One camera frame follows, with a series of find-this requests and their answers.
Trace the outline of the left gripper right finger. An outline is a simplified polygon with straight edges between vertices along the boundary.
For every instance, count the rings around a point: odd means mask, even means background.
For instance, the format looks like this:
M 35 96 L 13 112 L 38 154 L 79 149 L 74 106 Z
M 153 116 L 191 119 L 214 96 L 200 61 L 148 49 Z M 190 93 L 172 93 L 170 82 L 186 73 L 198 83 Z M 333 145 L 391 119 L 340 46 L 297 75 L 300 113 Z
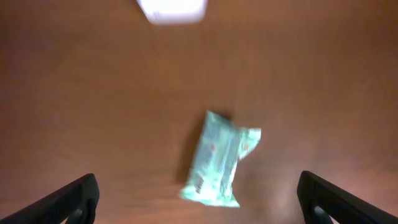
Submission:
M 397 217 L 361 200 L 307 170 L 297 186 L 297 196 L 306 224 L 364 223 L 397 224 Z

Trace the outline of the mint green wipes packet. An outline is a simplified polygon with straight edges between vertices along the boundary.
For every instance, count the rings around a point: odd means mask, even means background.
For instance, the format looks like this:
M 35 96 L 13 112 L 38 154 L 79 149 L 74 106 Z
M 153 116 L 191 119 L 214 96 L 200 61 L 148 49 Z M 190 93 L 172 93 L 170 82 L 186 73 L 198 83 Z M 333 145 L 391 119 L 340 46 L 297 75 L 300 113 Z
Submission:
M 180 197 L 206 206 L 239 208 L 232 188 L 236 167 L 256 148 L 261 135 L 260 128 L 239 128 L 207 111 Z

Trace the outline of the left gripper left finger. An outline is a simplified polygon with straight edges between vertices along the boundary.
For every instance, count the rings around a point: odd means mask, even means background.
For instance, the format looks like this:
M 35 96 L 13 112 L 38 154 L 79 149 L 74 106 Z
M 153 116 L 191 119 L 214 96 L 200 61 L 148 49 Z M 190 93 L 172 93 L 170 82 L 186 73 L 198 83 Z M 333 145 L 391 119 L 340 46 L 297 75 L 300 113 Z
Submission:
M 1 219 L 1 223 L 93 224 L 100 191 L 94 174 L 86 174 L 50 195 Z

